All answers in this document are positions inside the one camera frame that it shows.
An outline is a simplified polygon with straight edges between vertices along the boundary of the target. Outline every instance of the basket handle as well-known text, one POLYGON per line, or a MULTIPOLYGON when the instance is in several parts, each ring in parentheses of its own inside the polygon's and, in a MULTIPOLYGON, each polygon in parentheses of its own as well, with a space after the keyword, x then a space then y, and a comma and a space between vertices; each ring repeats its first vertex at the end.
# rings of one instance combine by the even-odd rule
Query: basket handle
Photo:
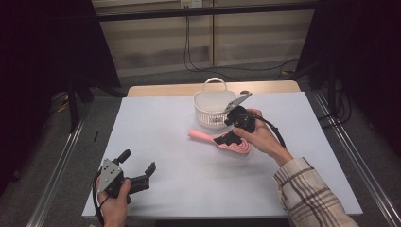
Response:
POLYGON ((204 87, 206 86, 206 83, 208 83, 208 82, 210 82, 210 81, 220 81, 220 82, 222 82, 222 83, 224 84, 224 87, 225 87, 224 91, 227 91, 227 84, 224 82, 224 80, 222 80, 222 79, 220 79, 220 78, 210 78, 210 79, 208 79, 207 81, 205 81, 205 82, 203 83, 203 88, 202 88, 203 91, 204 91, 204 87))

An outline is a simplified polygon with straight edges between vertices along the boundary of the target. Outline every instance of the pink hair brush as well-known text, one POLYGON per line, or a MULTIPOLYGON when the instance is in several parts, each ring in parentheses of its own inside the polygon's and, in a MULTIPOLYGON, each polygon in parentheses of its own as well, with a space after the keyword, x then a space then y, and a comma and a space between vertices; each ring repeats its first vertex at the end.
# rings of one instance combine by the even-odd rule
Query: pink hair brush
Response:
POLYGON ((250 152, 250 149, 251 149, 251 144, 247 140, 245 140, 243 138, 241 138, 242 143, 240 145, 237 145, 236 143, 233 143, 230 146, 227 146, 225 144, 218 145, 214 141, 214 136, 206 134, 206 133, 201 132, 201 131, 190 130, 188 135, 191 138, 196 138, 196 139, 200 139, 200 140, 203 140, 203 141, 206 141, 206 142, 213 143, 216 146, 218 146, 218 148, 225 148, 225 149, 228 149, 230 151, 233 151, 233 152, 236 152, 236 153, 240 153, 240 154, 248 154, 250 152))

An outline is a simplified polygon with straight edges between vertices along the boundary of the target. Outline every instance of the plaid shirt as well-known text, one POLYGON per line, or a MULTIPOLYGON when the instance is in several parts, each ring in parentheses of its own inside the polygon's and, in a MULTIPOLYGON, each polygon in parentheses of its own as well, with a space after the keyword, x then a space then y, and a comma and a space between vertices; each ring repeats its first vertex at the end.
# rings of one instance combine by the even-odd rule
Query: plaid shirt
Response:
POLYGON ((273 178, 279 203, 296 226, 357 226, 305 158, 289 161, 273 178))

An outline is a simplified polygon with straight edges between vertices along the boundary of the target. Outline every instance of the white plastic basket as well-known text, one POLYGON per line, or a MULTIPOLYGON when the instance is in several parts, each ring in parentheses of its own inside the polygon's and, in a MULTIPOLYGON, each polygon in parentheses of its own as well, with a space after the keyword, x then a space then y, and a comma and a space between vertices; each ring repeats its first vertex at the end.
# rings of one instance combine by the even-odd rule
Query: white plastic basket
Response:
POLYGON ((204 82, 202 91, 194 94, 195 114, 197 121, 208 129, 219 130, 226 126, 227 114, 223 113, 228 103, 236 99, 234 92, 227 90, 226 83, 220 78, 210 78, 204 82), (205 86, 210 81, 220 81, 224 84, 223 91, 207 91, 205 86))

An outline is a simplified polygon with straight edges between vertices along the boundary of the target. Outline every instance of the person's left hand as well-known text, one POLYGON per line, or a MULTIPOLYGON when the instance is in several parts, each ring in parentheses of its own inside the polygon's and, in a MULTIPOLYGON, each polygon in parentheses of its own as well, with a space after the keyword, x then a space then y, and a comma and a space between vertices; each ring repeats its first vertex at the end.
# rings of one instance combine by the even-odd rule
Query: person's left hand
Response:
MULTIPOLYGON (((99 178, 96 181, 96 189, 99 185, 99 178)), ((130 179, 126 179, 121 185, 118 198, 108 197, 107 192, 97 196, 101 204, 101 211, 104 217, 104 227, 124 227, 127 219, 127 196, 131 189, 130 179)))

